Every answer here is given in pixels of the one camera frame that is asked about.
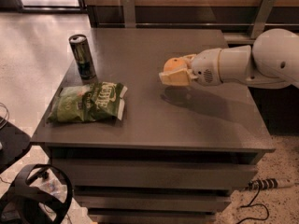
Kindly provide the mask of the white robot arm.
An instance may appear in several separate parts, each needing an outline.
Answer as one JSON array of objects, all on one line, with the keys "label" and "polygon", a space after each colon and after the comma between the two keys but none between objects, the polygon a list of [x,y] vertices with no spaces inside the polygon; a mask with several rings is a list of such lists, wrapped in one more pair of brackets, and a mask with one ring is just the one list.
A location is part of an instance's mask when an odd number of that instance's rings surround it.
[{"label": "white robot arm", "polygon": [[284,29],[260,34],[254,43],[206,49],[169,59],[159,74],[164,85],[218,86],[235,82],[252,88],[299,87],[299,35]]}]

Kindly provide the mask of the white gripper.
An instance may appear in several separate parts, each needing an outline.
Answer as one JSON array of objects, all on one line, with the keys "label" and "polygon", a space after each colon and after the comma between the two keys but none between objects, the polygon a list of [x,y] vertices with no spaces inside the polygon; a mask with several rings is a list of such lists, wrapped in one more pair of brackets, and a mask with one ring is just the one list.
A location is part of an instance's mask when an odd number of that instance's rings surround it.
[{"label": "white gripper", "polygon": [[161,72],[159,78],[164,85],[190,86],[197,79],[203,86],[217,86],[221,84],[219,72],[219,58],[221,49],[207,49],[195,56],[188,54],[181,57],[184,67],[175,71]]}]

